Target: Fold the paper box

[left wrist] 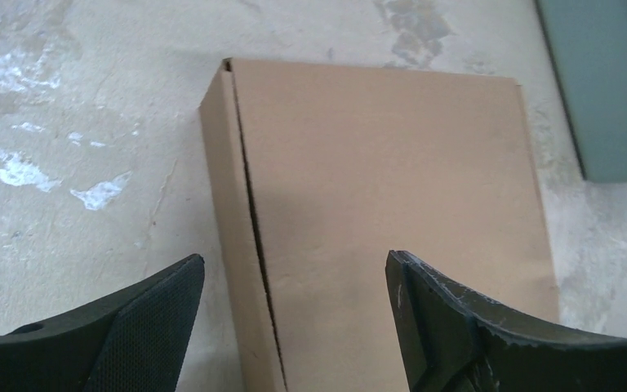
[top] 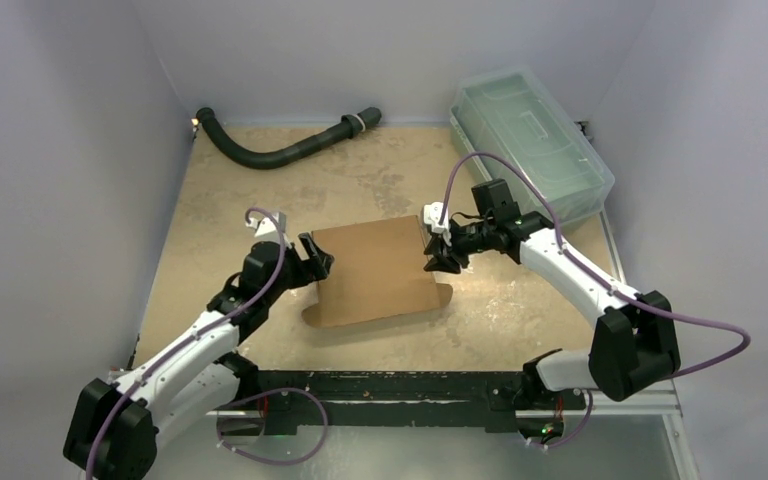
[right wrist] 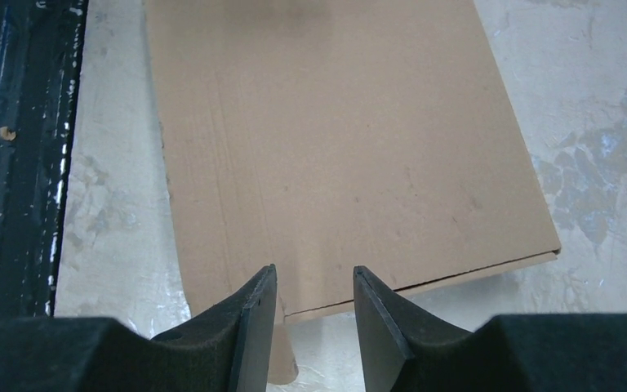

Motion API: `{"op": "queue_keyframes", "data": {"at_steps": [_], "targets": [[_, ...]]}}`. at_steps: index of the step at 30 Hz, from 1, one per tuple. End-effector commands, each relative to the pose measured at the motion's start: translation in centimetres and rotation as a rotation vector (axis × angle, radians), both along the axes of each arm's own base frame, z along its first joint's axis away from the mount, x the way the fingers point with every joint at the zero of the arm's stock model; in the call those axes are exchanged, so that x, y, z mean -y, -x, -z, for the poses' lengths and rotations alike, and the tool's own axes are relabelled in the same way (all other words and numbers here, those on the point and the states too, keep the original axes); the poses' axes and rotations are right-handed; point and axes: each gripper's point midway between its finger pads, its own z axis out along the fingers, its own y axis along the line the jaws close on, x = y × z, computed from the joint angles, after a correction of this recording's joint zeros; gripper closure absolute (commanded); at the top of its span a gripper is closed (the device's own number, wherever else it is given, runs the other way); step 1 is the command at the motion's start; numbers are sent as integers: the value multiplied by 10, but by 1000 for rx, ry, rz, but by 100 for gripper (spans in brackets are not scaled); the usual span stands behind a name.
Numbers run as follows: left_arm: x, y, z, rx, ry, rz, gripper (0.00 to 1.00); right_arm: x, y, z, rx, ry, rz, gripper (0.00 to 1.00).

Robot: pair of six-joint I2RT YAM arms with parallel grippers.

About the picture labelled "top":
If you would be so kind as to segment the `brown cardboard box sheet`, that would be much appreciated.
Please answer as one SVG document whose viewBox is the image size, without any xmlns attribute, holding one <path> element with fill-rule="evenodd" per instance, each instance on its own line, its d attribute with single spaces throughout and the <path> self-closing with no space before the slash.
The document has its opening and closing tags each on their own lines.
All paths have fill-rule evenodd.
<svg viewBox="0 0 768 480">
<path fill-rule="evenodd" d="M 424 270 L 425 243 L 415 215 L 316 230 L 312 238 L 334 263 L 317 283 L 317 302 L 302 312 L 311 327 L 422 313 L 452 299 L 452 286 Z"/>
</svg>

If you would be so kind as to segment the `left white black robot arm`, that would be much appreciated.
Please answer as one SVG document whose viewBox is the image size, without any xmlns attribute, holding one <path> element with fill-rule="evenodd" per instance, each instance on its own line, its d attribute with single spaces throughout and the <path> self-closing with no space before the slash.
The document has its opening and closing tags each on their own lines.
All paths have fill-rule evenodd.
<svg viewBox="0 0 768 480">
<path fill-rule="evenodd" d="M 259 368 L 238 345 L 268 318 L 280 296 L 328 277 L 334 257 L 308 233 L 301 258 L 283 235 L 254 244 L 197 320 L 146 363 L 112 381 L 94 379 L 79 394 L 63 455 L 89 479 L 142 479 L 159 451 L 218 407 L 263 408 Z"/>
</svg>

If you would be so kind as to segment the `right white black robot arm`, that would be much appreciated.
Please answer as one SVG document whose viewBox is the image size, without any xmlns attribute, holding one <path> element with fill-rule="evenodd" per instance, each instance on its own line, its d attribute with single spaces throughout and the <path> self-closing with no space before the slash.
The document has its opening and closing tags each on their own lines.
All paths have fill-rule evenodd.
<svg viewBox="0 0 768 480">
<path fill-rule="evenodd" d="M 642 294 L 580 258 L 547 217 L 521 212 L 505 181 L 481 183 L 472 195 L 477 214 L 465 225 L 450 218 L 440 202 L 423 207 L 426 270 L 459 274 L 471 256 L 496 251 L 546 280 L 593 328 L 589 349 L 557 349 L 525 363 L 515 405 L 544 407 L 572 389 L 599 390 L 623 401 L 680 369 L 664 295 Z"/>
</svg>

